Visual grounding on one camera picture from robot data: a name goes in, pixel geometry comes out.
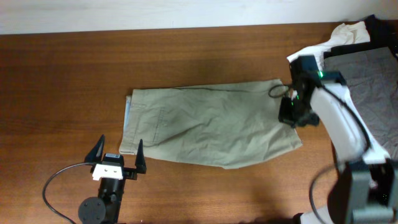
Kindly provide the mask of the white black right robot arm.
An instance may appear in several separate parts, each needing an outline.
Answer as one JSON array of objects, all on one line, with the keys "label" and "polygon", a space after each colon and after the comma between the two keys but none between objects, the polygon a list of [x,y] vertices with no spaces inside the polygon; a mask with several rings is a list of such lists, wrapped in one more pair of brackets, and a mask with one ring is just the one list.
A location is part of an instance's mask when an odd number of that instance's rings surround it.
[{"label": "white black right robot arm", "polygon": [[[290,63],[294,94],[282,95],[278,119],[292,128],[323,123],[335,149],[335,162],[323,168],[309,189],[311,212],[295,223],[396,223],[397,161],[372,136],[338,71],[322,71],[312,55]],[[316,181],[331,170],[337,180],[327,204],[317,208]]]}]

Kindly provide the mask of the khaki green shorts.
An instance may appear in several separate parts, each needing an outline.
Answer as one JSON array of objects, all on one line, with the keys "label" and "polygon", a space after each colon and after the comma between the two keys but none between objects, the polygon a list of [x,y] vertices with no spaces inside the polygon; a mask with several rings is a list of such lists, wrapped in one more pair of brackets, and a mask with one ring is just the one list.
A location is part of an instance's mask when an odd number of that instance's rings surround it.
[{"label": "khaki green shorts", "polygon": [[279,122],[280,80],[135,89],[126,98],[119,152],[238,169],[298,149],[296,130]]}]

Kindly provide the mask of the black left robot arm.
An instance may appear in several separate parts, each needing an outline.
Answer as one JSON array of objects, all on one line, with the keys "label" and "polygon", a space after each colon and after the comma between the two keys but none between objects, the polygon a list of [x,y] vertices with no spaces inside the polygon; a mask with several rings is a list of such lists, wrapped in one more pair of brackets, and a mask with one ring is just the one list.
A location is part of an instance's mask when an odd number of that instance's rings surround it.
[{"label": "black left robot arm", "polygon": [[105,137],[101,136],[84,160],[93,164],[90,172],[100,185],[98,195],[85,199],[79,206],[78,217],[82,223],[117,223],[126,181],[136,180],[138,174],[147,171],[142,141],[137,148],[135,168],[125,167],[120,154],[105,154],[104,143]]}]

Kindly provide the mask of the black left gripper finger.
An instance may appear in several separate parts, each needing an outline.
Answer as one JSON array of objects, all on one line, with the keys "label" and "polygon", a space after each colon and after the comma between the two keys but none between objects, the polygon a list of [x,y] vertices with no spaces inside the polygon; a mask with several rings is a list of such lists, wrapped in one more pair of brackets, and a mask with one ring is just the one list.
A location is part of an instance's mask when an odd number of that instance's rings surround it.
[{"label": "black left gripper finger", "polygon": [[98,142],[95,144],[93,149],[86,155],[84,162],[95,162],[95,163],[101,162],[104,143],[105,143],[105,136],[103,134],[101,135],[101,137],[99,138]]},{"label": "black left gripper finger", "polygon": [[146,173],[147,167],[146,167],[146,161],[145,161],[145,157],[144,157],[143,140],[139,141],[137,154],[136,154],[135,166],[136,166],[137,173],[140,173],[140,174]]}]

